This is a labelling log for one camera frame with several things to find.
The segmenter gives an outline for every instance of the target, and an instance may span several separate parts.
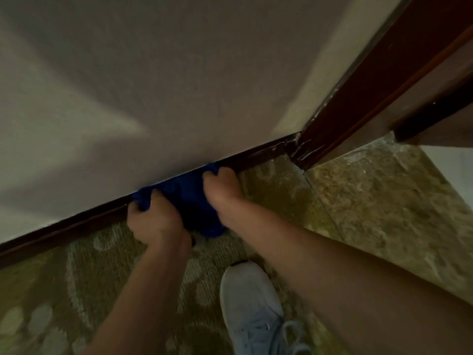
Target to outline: gray sneaker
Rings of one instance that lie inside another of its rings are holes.
[[[223,320],[235,355],[286,355],[309,351],[300,343],[302,326],[284,322],[281,302],[265,272],[253,262],[231,265],[220,283]],[[297,340],[287,345],[286,329],[293,328]]]

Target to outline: person's right arm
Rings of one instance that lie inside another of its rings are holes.
[[[222,223],[263,256],[353,352],[473,351],[473,307],[465,301],[245,200],[230,168],[218,176],[205,173],[204,191]]]

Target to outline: white sneaker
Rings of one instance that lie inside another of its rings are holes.
[[[282,355],[310,351],[300,343],[302,326],[284,322],[276,290],[265,272],[253,262],[232,264],[220,283],[223,320],[235,355]],[[287,346],[285,330],[293,327],[297,340]]]

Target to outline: blue towel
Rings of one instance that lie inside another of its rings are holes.
[[[219,167],[210,163],[162,183],[142,188],[133,193],[133,201],[139,203],[143,212],[147,211],[150,208],[151,192],[159,189],[179,211],[188,231],[198,231],[204,237],[216,238],[223,234],[225,227],[204,195],[202,174],[206,171],[217,174]]]

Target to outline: person's right hand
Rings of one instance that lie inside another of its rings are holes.
[[[205,172],[203,181],[205,196],[217,213],[220,213],[231,200],[244,199],[237,175],[231,168],[222,167],[217,175]]]

